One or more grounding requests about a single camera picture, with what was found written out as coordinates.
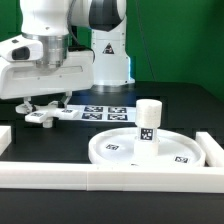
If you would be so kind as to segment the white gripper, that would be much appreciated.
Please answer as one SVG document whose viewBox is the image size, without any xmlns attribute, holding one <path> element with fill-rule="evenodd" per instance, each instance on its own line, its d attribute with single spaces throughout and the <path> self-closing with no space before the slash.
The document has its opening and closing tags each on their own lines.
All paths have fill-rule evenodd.
<svg viewBox="0 0 224 224">
<path fill-rule="evenodd" d="M 66 92 L 59 101 L 66 108 L 72 91 L 93 85 L 90 50 L 72 51 L 65 36 L 35 38 L 19 35 L 0 42 L 0 99 L 23 98 L 26 114 L 33 112 L 33 96 Z"/>
</svg>

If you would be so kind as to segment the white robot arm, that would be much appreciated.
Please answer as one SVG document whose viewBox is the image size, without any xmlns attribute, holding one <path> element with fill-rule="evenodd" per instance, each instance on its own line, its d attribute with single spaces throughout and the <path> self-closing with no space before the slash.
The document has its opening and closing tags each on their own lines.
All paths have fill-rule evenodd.
<svg viewBox="0 0 224 224">
<path fill-rule="evenodd" d="M 132 85 L 126 0 L 19 0 L 21 34 L 0 42 L 0 99 Z"/>
</svg>

